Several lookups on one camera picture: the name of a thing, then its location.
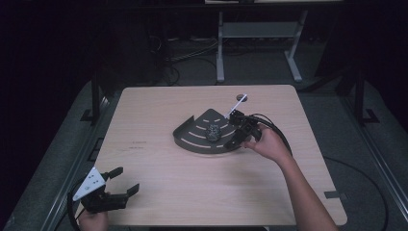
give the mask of wooden table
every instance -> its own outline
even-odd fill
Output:
[[[172,132],[208,109],[238,110],[269,117],[286,135],[300,168],[339,225],[346,214],[307,117],[291,86],[131,88],[123,91],[95,166],[100,172],[124,167],[107,182],[123,193],[140,191],[124,210],[110,212],[110,224],[137,226],[294,225],[287,186],[276,163],[249,149],[204,155],[184,150]]]

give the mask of human arm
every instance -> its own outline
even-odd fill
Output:
[[[107,231],[108,230],[108,212],[93,214],[84,211],[79,217],[79,227],[82,231]]]
[[[282,139],[265,125],[259,124],[259,127],[262,131],[260,140],[245,141],[242,147],[250,148],[279,165],[288,186],[298,229],[338,230]]]

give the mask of forearm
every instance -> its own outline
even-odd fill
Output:
[[[298,229],[300,231],[338,230],[294,158],[285,158],[278,165],[281,167],[288,185]]]

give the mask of human hand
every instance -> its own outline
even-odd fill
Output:
[[[85,210],[78,221],[82,231],[107,231],[109,226],[108,212],[93,214]]]
[[[262,123],[258,124],[258,127],[262,132],[259,141],[244,141],[241,143],[242,147],[250,148],[262,156],[276,162],[278,165],[280,165],[286,158],[292,156],[291,152],[278,134]]]

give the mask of black fan-shaped board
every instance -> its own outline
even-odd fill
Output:
[[[210,124],[218,125],[221,138],[216,142],[207,141],[205,133]],[[191,152],[201,154],[220,154],[237,148],[227,149],[224,144],[234,136],[235,127],[228,123],[228,119],[214,109],[207,110],[197,120],[194,116],[181,124],[173,132],[175,143]]]

